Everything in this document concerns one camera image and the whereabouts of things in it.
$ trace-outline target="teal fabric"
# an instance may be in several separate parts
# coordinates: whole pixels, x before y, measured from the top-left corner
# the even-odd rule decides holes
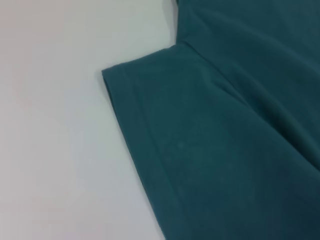
[[[179,0],[176,45],[102,71],[168,240],[320,239],[320,1]]]

